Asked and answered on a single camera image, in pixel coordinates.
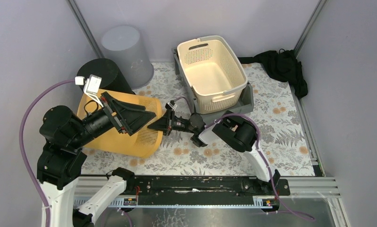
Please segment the cream perforated plastic basket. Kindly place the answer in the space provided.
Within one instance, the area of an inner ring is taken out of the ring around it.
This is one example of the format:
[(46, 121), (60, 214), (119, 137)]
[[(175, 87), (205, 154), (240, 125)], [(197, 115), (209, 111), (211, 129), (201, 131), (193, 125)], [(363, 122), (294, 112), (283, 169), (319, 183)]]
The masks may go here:
[(223, 37), (209, 35), (182, 42), (177, 54), (197, 113), (210, 114), (236, 105), (248, 77)]

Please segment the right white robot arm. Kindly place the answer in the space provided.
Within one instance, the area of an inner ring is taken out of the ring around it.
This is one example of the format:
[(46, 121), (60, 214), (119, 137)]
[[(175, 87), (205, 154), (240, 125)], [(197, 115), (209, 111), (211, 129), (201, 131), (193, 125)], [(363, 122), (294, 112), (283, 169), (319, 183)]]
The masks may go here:
[(259, 188), (263, 194), (270, 195), (278, 188), (280, 173), (273, 168), (260, 145), (260, 129), (248, 116), (226, 111), (220, 118), (207, 125), (202, 116), (193, 113), (190, 118), (177, 117), (175, 111), (168, 109), (149, 129), (169, 135), (171, 131), (192, 133), (190, 140), (197, 147), (206, 147), (221, 139), (229, 147), (244, 154), (260, 180)]

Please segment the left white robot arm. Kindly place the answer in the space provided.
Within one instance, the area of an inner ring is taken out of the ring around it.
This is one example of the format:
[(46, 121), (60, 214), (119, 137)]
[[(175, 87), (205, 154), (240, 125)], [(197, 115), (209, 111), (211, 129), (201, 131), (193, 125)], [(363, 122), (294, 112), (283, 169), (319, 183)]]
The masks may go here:
[(51, 213), (51, 227), (92, 227), (117, 196), (135, 188), (134, 173), (119, 167), (93, 197), (74, 207), (86, 160), (82, 148), (111, 129), (133, 135), (155, 118), (144, 106), (119, 101), (107, 92), (98, 97), (97, 104), (100, 108), (84, 119), (64, 105), (48, 110), (43, 117), (39, 132), (46, 143), (37, 162), (37, 179)]

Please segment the large grey plastic bin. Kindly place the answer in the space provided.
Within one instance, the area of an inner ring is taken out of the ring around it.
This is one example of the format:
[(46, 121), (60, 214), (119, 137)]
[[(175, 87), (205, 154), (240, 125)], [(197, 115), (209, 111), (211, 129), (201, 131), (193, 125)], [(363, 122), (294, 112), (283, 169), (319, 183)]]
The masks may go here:
[(131, 89), (142, 88), (152, 80), (154, 67), (138, 29), (114, 27), (103, 34), (101, 45), (104, 56), (118, 65)]

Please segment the yellow perforated plastic basket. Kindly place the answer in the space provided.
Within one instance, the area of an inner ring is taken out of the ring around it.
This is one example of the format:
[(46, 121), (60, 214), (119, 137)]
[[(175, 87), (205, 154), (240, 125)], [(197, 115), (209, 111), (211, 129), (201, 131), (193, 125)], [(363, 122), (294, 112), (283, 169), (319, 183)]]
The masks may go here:
[(134, 157), (148, 158), (159, 148), (162, 141), (163, 134), (161, 131), (147, 128), (149, 124), (161, 117), (161, 102), (159, 99), (152, 97), (109, 90), (107, 92), (117, 100), (144, 106), (147, 111), (155, 113), (156, 117), (132, 136), (119, 134), (116, 129), (111, 129), (85, 145), (85, 147)]

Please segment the black ribbed plastic bin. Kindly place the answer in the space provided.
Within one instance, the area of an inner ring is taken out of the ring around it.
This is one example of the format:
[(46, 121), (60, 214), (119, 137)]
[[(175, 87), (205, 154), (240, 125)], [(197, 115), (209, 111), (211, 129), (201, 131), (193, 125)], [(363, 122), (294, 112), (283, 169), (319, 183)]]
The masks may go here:
[(118, 65), (110, 59), (91, 60), (81, 66), (76, 74), (76, 76), (82, 76), (85, 79), (89, 78), (90, 75), (102, 78), (100, 89), (135, 95)]

